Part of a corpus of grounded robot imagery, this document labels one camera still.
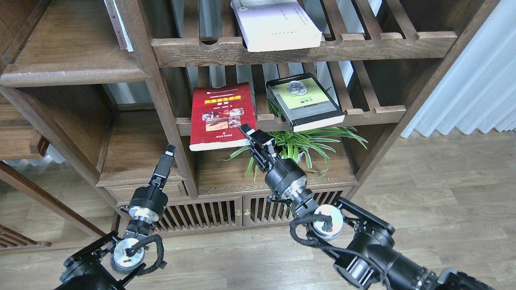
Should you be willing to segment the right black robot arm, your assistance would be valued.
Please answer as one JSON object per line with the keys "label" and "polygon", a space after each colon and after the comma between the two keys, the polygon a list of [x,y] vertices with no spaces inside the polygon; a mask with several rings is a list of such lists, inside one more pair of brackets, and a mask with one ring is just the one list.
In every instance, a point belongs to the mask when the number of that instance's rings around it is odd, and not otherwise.
{"label": "right black robot arm", "polygon": [[384,220],[339,197],[318,204],[306,187],[305,172],[292,160],[280,158],[274,139],[248,124],[240,127],[250,141],[252,157],[272,195],[293,213],[290,235],[334,259],[333,267],[349,284],[367,290],[381,283],[389,290],[488,290],[489,285],[455,269],[440,275],[419,266],[393,249],[395,229]]}

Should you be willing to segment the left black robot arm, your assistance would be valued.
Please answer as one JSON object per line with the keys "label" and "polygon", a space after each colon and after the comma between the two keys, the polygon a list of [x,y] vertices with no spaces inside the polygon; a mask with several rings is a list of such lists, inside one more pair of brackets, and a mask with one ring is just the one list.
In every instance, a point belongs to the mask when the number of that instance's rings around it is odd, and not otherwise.
{"label": "left black robot arm", "polygon": [[136,189],[129,205],[121,206],[131,219],[123,237],[112,231],[66,259],[60,290],[123,290],[134,277],[166,266],[162,237],[151,230],[168,203],[163,188],[175,150],[173,145],[166,147],[149,184]]}

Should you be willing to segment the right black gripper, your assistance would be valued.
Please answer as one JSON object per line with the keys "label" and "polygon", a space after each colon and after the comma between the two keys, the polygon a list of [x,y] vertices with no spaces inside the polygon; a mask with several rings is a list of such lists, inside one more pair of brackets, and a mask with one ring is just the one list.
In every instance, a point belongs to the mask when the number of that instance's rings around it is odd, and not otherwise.
{"label": "right black gripper", "polygon": [[254,162],[266,173],[265,182],[272,191],[269,202],[308,202],[306,173],[292,160],[276,154],[275,140],[262,130],[254,130],[249,124],[239,127],[250,141],[249,149]]}

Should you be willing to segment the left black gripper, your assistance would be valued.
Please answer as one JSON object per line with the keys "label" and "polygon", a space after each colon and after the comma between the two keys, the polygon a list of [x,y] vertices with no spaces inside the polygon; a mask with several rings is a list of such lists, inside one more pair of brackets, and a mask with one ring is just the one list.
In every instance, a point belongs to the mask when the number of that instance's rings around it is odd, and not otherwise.
{"label": "left black gripper", "polygon": [[128,213],[131,219],[153,224],[162,218],[169,200],[162,190],[170,174],[175,151],[175,146],[167,145],[153,171],[149,185],[136,189],[129,205],[120,206],[121,211]]}

